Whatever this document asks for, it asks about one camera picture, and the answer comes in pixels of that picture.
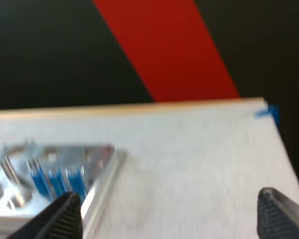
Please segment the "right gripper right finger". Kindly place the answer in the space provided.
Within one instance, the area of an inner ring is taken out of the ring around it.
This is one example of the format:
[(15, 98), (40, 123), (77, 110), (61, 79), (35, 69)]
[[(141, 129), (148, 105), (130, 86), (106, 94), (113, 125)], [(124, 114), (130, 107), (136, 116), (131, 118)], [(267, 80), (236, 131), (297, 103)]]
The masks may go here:
[(275, 188), (262, 188), (257, 200), (260, 239), (299, 239), (299, 204)]

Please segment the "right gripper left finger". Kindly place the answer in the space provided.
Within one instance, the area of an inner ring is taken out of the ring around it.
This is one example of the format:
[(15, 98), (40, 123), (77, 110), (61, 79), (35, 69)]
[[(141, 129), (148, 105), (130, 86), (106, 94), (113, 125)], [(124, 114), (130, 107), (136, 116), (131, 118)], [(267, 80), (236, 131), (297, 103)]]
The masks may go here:
[(37, 216), (8, 236), (9, 239), (81, 239), (80, 197), (66, 192)]

